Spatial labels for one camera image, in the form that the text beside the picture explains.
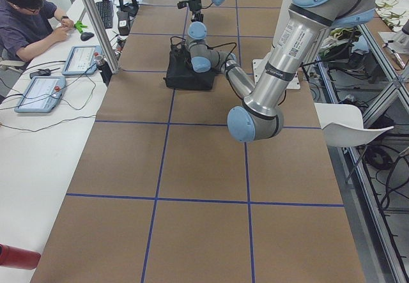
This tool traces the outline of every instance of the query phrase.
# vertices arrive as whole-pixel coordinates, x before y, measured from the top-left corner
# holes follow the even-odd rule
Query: person's arm
[[[39,56],[48,50],[52,45],[57,42],[63,42],[67,38],[68,27],[57,27],[53,32],[37,42],[30,43],[26,47],[20,48],[16,51],[21,60],[28,62],[31,61],[34,57]]]
[[[74,21],[69,19],[66,15],[66,12],[61,8],[57,8],[54,12],[54,18],[61,22],[63,27],[68,27],[72,29],[74,27]]]

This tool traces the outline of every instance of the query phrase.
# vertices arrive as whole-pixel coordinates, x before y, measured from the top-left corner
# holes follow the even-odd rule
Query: red object
[[[32,270],[40,258],[37,252],[0,244],[0,266]]]

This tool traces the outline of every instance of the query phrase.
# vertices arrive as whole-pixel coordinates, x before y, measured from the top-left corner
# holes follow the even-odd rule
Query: white table
[[[83,8],[82,1],[76,0],[68,16],[76,22]],[[117,20],[114,15],[114,27]],[[93,31],[87,15],[82,22],[88,26],[85,31]],[[107,35],[109,39],[115,37],[112,30],[107,30]],[[72,30],[67,41],[36,57],[30,66],[65,60],[74,45],[94,44],[98,44],[96,36],[82,42],[78,31]],[[53,63],[39,68],[57,67],[62,69],[63,64]],[[18,92],[22,93],[28,86],[30,71],[14,85]],[[61,70],[52,74],[61,75]],[[0,111],[0,122],[36,130],[64,119],[94,116],[107,90],[101,75],[96,72],[89,78],[75,80],[75,77],[66,78],[67,84],[72,84],[63,95],[63,99],[74,107],[82,107],[95,87],[83,109],[77,111],[64,101],[48,114],[17,114],[13,109],[5,109]],[[15,106],[18,99],[7,98],[0,109]],[[0,126],[0,243],[40,253],[43,251],[94,120],[95,117],[77,119],[35,133]],[[0,267],[0,282],[27,283],[33,273],[34,270]]]

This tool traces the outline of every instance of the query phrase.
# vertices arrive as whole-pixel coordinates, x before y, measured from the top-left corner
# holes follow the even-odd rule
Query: tablet device
[[[96,70],[94,53],[102,54],[99,45],[79,45],[71,48],[62,74],[65,76],[92,74]]]
[[[65,88],[65,77],[33,77],[15,112],[50,112],[59,102]]]

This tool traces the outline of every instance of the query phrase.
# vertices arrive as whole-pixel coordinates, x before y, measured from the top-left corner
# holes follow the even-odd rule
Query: black keyboard
[[[95,2],[95,6],[98,10],[98,13],[101,16],[102,22],[106,29],[112,28],[112,18],[114,17],[114,6],[112,1],[103,0],[100,2]]]

